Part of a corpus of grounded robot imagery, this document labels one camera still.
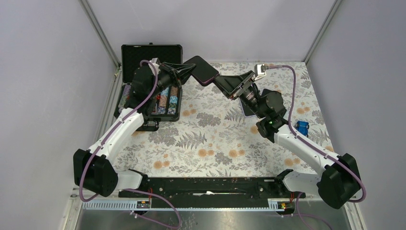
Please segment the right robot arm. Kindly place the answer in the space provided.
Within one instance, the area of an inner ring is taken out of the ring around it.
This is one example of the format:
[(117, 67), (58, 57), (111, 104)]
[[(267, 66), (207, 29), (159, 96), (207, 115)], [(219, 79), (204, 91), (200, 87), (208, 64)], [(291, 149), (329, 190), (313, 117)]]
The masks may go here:
[(278, 196), (287, 197), (292, 192), (317, 195), (335, 209), (365, 199), (366, 188), (355, 158), (348, 153), (339, 155), (326, 150), (298, 132), (289, 119), (284, 119), (287, 110), (282, 94), (266, 91), (260, 95), (253, 71), (240, 76), (217, 75), (213, 83), (228, 99), (241, 99), (261, 119), (256, 126), (263, 138), (294, 153), (315, 171), (314, 174), (294, 170), (280, 173), (277, 176), (280, 181), (274, 185)]

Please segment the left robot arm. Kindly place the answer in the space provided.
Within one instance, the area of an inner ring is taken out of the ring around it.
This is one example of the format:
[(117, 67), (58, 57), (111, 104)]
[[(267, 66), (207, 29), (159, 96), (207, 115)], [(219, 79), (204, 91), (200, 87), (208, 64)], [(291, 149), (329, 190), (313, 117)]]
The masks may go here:
[(112, 163), (126, 140), (150, 116), (156, 96), (172, 86), (181, 87), (181, 81), (191, 76), (195, 67), (195, 64), (159, 64), (153, 60), (140, 62), (133, 74), (135, 95), (99, 140), (87, 150), (78, 149), (74, 153), (74, 180), (83, 202), (98, 195), (108, 197), (116, 190), (130, 189), (137, 197), (147, 194), (149, 185), (143, 181), (141, 172), (116, 171)]

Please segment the phone with purple edge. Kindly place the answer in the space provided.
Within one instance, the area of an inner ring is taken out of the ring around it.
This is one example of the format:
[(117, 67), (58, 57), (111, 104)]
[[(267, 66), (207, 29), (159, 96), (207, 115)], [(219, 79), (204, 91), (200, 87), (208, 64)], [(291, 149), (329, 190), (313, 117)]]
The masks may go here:
[(201, 86), (208, 86), (214, 79), (220, 75), (219, 71), (210, 65), (201, 56), (194, 56), (183, 64), (194, 64), (191, 75)]

